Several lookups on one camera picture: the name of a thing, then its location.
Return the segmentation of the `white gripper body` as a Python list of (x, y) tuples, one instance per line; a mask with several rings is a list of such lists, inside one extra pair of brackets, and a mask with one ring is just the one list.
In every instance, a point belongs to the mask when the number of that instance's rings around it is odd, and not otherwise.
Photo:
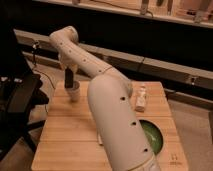
[(78, 65), (66, 55), (59, 55), (59, 62), (63, 70), (70, 69), (73, 73), (78, 70)]

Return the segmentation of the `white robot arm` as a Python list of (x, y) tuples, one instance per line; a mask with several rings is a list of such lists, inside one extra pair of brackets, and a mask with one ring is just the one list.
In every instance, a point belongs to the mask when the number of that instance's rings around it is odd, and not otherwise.
[(49, 39), (64, 65), (77, 64), (91, 77), (88, 105), (112, 171), (161, 171), (131, 106), (131, 81), (112, 65), (79, 47), (74, 27), (54, 31)]

